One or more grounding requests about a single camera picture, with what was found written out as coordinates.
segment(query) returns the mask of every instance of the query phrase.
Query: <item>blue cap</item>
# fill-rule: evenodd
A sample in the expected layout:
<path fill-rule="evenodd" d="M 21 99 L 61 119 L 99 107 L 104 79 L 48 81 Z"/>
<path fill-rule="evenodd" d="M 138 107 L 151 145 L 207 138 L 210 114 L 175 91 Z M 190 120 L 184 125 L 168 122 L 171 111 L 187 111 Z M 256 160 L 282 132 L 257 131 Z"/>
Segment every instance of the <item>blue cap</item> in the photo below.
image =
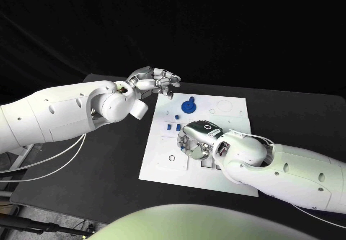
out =
<path fill-rule="evenodd" d="M 195 97 L 192 96 L 190 101 L 187 101 L 184 104 L 182 104 L 182 111 L 187 113 L 187 114 L 192 114 L 195 113 L 197 111 L 197 104 L 195 104 Z"/>

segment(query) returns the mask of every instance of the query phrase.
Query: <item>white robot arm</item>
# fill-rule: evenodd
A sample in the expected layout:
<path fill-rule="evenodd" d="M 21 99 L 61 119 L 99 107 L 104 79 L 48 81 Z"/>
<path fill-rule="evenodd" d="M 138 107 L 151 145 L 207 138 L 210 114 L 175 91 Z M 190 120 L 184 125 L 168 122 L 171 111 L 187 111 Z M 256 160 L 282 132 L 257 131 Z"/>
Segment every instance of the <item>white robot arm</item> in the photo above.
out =
<path fill-rule="evenodd" d="M 0 154 L 31 144 L 70 140 L 132 114 L 142 120 L 152 93 L 174 98 L 181 78 L 145 67 L 126 82 L 97 81 L 54 87 L 0 106 Z"/>
<path fill-rule="evenodd" d="M 302 208 L 346 214 L 346 163 L 298 147 L 263 145 L 249 134 L 224 133 L 208 121 L 184 128 L 178 146 L 195 160 L 213 154 L 236 184 L 256 187 Z"/>

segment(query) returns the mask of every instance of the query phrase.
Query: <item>black background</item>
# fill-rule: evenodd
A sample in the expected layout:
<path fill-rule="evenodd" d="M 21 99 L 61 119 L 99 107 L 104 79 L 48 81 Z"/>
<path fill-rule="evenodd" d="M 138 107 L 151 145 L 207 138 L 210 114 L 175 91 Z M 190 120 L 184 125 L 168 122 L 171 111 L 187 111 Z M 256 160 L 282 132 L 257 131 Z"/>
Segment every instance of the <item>black background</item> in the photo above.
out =
<path fill-rule="evenodd" d="M 345 15 L 331 3 L 2 1 L 0 104 L 168 69 L 188 83 L 346 95 Z"/>

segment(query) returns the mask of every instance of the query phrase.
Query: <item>white cable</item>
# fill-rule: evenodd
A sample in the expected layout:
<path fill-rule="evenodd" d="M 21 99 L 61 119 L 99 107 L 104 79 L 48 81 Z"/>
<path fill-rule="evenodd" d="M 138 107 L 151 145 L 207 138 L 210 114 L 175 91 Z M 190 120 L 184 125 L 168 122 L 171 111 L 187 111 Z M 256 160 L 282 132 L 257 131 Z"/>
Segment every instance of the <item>white cable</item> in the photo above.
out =
<path fill-rule="evenodd" d="M 14 181 L 0 181 L 0 183 L 22 183 L 22 182 L 31 182 L 31 181 L 44 179 L 44 178 L 47 178 L 48 176 L 54 175 L 57 172 L 60 172 L 60 171 L 71 164 L 73 160 L 74 160 L 76 157 L 79 156 L 79 153 L 80 153 L 80 151 L 81 151 L 81 149 L 83 149 L 83 146 L 84 146 L 84 144 L 86 144 L 87 134 L 84 134 L 83 136 L 84 136 L 84 139 L 83 139 L 83 142 L 81 142 L 81 146 L 80 146 L 80 149 L 79 149 L 79 151 L 77 151 L 73 159 L 68 161 L 68 163 L 67 163 L 57 171 L 54 171 L 54 172 L 51 172 L 48 175 L 41 176 L 41 177 L 34 178 L 34 179 L 28 179 L 28 180 L 14 180 Z"/>
<path fill-rule="evenodd" d="M 322 220 L 322 221 L 326 222 L 328 224 L 332 224 L 332 225 L 335 225 L 335 226 L 346 229 L 346 226 L 341 226 L 341 225 L 332 223 L 331 221 L 324 220 L 322 218 L 316 217 L 314 214 L 311 214 L 309 212 L 306 212 L 305 210 L 302 210 L 298 206 L 295 206 L 295 207 L 296 207 L 303 213 L 306 213 L 308 215 L 311 215 L 311 216 L 315 217 L 316 219 Z"/>
<path fill-rule="evenodd" d="M 246 136 L 250 136 L 250 137 L 256 137 L 256 138 L 260 138 L 263 139 L 266 142 L 270 142 L 272 144 L 276 144 L 269 138 L 263 137 L 263 136 L 257 136 L 257 135 L 253 135 L 253 134 L 247 134 L 244 132 L 239 132 L 236 131 L 234 129 L 230 129 L 233 132 L 241 134 L 241 135 L 246 135 Z"/>
<path fill-rule="evenodd" d="M 40 164 L 44 164 L 44 163 L 47 163 L 48 161 L 57 159 L 63 154 L 66 154 L 66 153 L 77 146 L 77 144 L 81 142 L 84 136 L 86 136 L 86 135 L 81 136 L 81 138 L 80 138 L 80 140 L 76 142 L 76 144 L 74 144 L 63 153 L 60 153 L 58 155 L 53 156 L 50 159 L 47 159 L 47 160 L 44 160 L 44 161 L 41 161 L 41 162 L 38 162 L 38 163 L 35 163 L 35 164 L 32 164 L 32 165 L 24 166 L 24 167 L 21 167 L 21 168 L 18 168 L 18 169 L 15 169 L 15 170 L 0 171 L 0 174 L 12 173 L 12 172 L 17 172 L 17 171 L 19 171 L 19 170 L 29 169 L 31 167 L 38 166 Z"/>

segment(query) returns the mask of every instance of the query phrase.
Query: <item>table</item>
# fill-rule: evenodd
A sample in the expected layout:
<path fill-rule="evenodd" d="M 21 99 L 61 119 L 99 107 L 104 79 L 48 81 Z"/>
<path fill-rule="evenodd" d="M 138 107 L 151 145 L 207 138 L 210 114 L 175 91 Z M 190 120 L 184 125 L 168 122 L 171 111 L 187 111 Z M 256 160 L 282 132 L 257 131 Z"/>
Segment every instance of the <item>table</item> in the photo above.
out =
<path fill-rule="evenodd" d="M 125 81 L 90 75 L 84 82 Z M 339 96 L 182 83 L 177 93 L 247 98 L 253 134 L 276 143 L 305 148 L 344 160 L 346 156 L 346 101 Z M 139 180 L 158 95 L 145 99 L 143 120 L 132 115 L 87 135 L 84 148 L 70 166 L 45 179 L 19 184 L 11 201 L 110 224 L 146 208 L 168 204 L 223 207 L 288 225 L 321 239 L 345 230 L 302 213 L 289 203 L 260 193 L 260 198 Z M 77 139 L 47 143 L 38 159 L 55 156 Z M 79 147 L 40 165 L 25 179 L 57 170 Z M 314 212 L 346 226 L 345 215 Z"/>

